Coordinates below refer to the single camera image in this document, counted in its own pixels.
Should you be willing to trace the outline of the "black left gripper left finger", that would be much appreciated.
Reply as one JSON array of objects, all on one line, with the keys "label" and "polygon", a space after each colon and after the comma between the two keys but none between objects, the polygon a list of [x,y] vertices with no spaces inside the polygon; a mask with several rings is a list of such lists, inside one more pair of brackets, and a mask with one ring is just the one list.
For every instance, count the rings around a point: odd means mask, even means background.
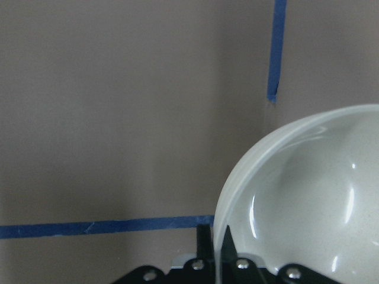
[{"label": "black left gripper left finger", "polygon": [[211,227],[209,224],[200,224],[196,227],[198,259],[211,262],[214,260],[213,241],[211,236]]}]

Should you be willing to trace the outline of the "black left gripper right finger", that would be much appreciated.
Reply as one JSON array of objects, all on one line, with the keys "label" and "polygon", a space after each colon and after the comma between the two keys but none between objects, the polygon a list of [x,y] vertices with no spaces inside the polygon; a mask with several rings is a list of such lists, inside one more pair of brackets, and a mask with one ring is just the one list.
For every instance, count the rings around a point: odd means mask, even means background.
[{"label": "black left gripper right finger", "polygon": [[227,226],[223,237],[223,243],[221,247],[221,261],[233,262],[237,259],[237,251],[233,241],[230,227]]}]

